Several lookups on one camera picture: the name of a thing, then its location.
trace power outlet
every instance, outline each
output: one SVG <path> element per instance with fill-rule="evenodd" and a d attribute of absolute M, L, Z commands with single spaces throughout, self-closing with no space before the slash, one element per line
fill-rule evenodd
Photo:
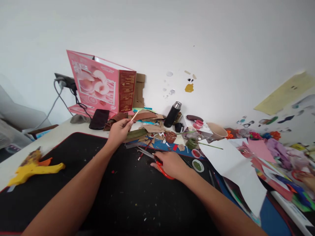
<path fill-rule="evenodd" d="M 64 81 L 66 82 L 66 86 L 65 86 L 66 88 L 72 89 L 73 92 L 77 90 L 74 78 L 71 78 L 71 77 L 66 76 L 66 75 L 61 75 L 58 73 L 55 73 L 55 76 L 56 76 L 56 79 L 58 77 L 62 77 L 64 79 Z"/>

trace yellow paper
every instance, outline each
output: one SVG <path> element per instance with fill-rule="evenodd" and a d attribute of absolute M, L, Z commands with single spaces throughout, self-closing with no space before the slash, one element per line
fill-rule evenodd
<path fill-rule="evenodd" d="M 274 115 L 287 104 L 297 100 L 314 85 L 315 78 L 312 75 L 307 74 L 306 72 L 294 75 L 254 109 L 262 111 L 268 115 Z"/>

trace hand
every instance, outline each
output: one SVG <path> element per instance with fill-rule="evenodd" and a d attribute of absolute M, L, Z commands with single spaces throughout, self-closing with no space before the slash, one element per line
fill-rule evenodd
<path fill-rule="evenodd" d="M 154 155 L 163 162 L 163 166 L 161 166 L 163 170 L 169 176 L 179 181 L 182 181 L 183 177 L 185 177 L 190 170 L 176 152 L 156 152 Z M 159 171 L 155 162 L 151 163 L 151 166 Z"/>
<path fill-rule="evenodd" d="M 134 121 L 131 121 L 130 119 L 123 119 L 114 123 L 111 127 L 111 131 L 109 132 L 107 143 L 118 147 L 126 140 L 127 133 L 130 131 L 133 124 Z"/>
<path fill-rule="evenodd" d="M 312 175 L 311 173 L 298 173 L 296 177 L 315 193 L 315 176 Z"/>

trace black cutting mat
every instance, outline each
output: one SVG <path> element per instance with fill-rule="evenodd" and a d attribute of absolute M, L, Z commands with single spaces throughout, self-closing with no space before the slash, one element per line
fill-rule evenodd
<path fill-rule="evenodd" d="M 35 175 L 13 192 L 0 193 L 0 231 L 22 232 L 45 204 L 103 147 L 107 139 L 74 133 L 42 160 L 63 162 L 57 174 Z M 136 148 L 121 145 L 103 176 L 91 212 L 80 230 L 111 234 L 216 234 L 199 199 L 181 182 L 169 180 L 151 167 Z M 190 163 L 193 158 L 181 156 Z M 210 183 L 208 164 L 201 176 Z"/>

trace beige cup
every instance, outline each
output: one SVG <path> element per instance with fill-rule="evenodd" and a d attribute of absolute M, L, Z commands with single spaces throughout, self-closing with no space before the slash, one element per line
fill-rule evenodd
<path fill-rule="evenodd" d="M 227 131 L 223 127 L 221 127 L 215 123 L 211 123 L 211 122 L 207 123 L 207 125 L 209 126 L 210 130 L 213 133 L 213 135 L 210 137 L 210 139 L 221 140 L 221 139 L 228 136 Z"/>

